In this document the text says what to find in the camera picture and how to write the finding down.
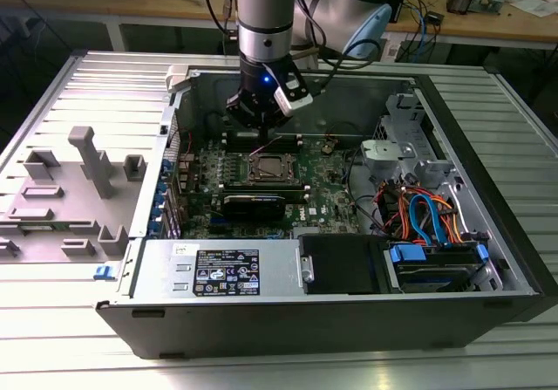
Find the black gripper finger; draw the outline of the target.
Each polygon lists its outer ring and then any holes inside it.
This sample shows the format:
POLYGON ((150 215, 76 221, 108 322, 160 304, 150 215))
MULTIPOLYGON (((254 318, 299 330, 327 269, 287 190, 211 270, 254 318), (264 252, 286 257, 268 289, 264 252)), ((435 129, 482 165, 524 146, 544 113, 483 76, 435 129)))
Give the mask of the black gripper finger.
POLYGON ((263 141, 269 140, 269 131, 277 127, 282 127, 290 120, 285 116, 282 109, 277 104, 269 104, 263 108, 263 141))
POLYGON ((254 94, 238 92, 227 100, 226 111, 243 127, 256 132, 259 142, 266 140, 265 112, 254 94))

